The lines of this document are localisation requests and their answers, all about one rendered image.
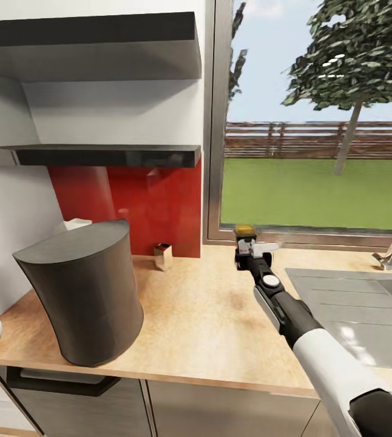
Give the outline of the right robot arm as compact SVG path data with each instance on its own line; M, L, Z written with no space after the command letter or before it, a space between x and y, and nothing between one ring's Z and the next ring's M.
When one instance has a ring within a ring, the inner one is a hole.
M341 437L392 437L392 388L338 343L296 300L272 269L278 243L252 246L235 261L249 268L253 293L268 319L285 336Z

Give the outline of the paper coffee filter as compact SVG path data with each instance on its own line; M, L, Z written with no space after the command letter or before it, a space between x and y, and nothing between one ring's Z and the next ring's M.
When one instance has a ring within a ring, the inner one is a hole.
M53 229L52 233L55 233L55 235L60 234L61 232L67 232L69 230L74 230L75 228L81 228L86 225L91 225L92 220L84 220L84 219L78 219L75 218L69 222L61 222L61 224L58 224L56 228Z

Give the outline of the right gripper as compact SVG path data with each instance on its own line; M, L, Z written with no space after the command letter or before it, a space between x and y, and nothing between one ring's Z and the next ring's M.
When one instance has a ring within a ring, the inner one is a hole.
M239 262L241 268L249 268L252 272L253 268L257 266L266 265L272 266L272 254L270 252L263 252L263 257L257 259L253 257L252 254L239 254L237 249L235 249L235 261Z

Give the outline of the bottle of coffee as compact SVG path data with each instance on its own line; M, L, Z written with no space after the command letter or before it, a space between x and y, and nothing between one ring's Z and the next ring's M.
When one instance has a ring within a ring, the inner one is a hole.
M252 254L252 246L256 245L257 234L254 233L252 225L236 225L233 230L235 248L239 254ZM237 271L250 271L249 268L241 268L239 262L236 263L234 257L234 263Z

